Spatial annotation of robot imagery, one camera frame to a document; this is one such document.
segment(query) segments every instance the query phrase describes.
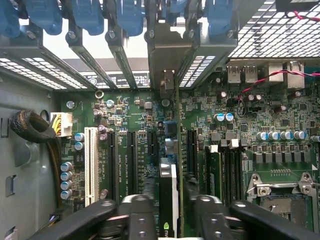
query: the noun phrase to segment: screw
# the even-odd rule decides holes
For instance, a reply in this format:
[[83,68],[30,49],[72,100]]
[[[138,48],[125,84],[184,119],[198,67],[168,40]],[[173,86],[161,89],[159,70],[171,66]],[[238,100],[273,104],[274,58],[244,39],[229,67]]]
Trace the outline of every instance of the screw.
[[112,203],[110,201],[104,201],[101,206],[103,207],[110,207],[112,205]]
[[109,31],[109,37],[111,38],[111,39],[114,39],[115,37],[116,37],[116,33],[114,32],[114,31]]
[[189,34],[188,34],[189,38],[192,39],[194,37],[194,35],[195,35],[195,31],[194,30],[190,30]]
[[37,38],[37,36],[32,31],[26,31],[25,33],[31,40],[35,40]]
[[73,109],[76,104],[74,101],[67,101],[65,105],[68,109]]
[[200,199],[204,202],[209,202],[210,201],[210,198],[207,197],[207,196],[201,196]]
[[144,238],[146,236],[146,233],[144,231],[139,232],[139,237]]
[[71,39],[75,39],[77,37],[73,31],[68,31],[68,35]]
[[155,31],[150,30],[150,31],[149,31],[149,37],[150,37],[151,39],[153,39],[153,38],[155,37]]
[[229,31],[226,33],[226,36],[227,36],[227,38],[231,39],[231,38],[234,36],[234,31],[233,31],[233,30],[229,30]]
[[219,231],[215,231],[215,232],[214,232],[214,235],[215,235],[218,239],[222,238],[222,233],[219,232]]

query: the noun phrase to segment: metal bracket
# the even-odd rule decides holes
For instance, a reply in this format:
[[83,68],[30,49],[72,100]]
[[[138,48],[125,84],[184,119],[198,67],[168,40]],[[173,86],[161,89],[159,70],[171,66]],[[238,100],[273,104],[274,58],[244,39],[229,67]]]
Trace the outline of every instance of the metal bracket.
[[[317,189],[313,188],[312,176],[308,172],[303,172],[298,182],[263,183],[259,174],[251,175],[246,191],[246,200],[253,202],[257,197],[265,197],[271,194],[272,188],[292,188],[292,194],[304,194],[312,199],[312,210],[318,212]],[[319,219],[313,214],[313,230],[319,233]]]

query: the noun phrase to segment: chip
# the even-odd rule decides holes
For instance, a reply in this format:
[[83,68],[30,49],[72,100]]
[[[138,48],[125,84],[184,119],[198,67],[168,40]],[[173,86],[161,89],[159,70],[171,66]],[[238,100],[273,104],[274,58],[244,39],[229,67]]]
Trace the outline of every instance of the chip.
[[289,124],[290,124],[290,121],[288,119],[282,119],[281,120],[281,126],[282,127],[289,126]]
[[226,124],[226,129],[233,130],[234,129],[234,124],[233,123],[227,123]]

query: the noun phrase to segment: mounting hole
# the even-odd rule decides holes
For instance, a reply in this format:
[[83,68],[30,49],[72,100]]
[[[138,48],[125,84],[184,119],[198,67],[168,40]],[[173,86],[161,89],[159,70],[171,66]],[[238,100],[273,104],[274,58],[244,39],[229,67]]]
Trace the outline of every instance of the mounting hole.
[[40,112],[40,117],[42,117],[43,120],[45,120],[45,121],[47,121],[47,122],[50,121],[50,116],[49,116],[49,113],[48,113],[47,110],[42,110],[42,111]]
[[98,90],[94,93],[94,96],[96,99],[102,99],[104,97],[105,93],[101,90]]
[[222,233],[219,232],[219,231],[215,231],[215,232],[214,232],[214,235],[215,235],[218,239],[222,238]]

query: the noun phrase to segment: black pcie slot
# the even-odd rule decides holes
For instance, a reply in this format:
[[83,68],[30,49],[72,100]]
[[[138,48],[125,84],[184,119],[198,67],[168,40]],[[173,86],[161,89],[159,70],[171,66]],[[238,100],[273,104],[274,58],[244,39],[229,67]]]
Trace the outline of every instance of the black pcie slot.
[[127,164],[128,164],[128,194],[138,193],[138,161],[137,161],[136,132],[127,133]]
[[198,178],[197,173],[197,131],[188,130],[186,133],[186,164],[189,173]]
[[157,156],[159,151],[158,151],[157,133],[155,131],[148,131],[147,145],[148,145],[148,154],[151,156]]
[[117,158],[116,158],[116,134],[108,133],[107,136],[107,158],[109,162],[108,166],[108,182],[109,189],[108,195],[114,201],[117,200],[117,184],[116,184],[116,175],[117,175]]

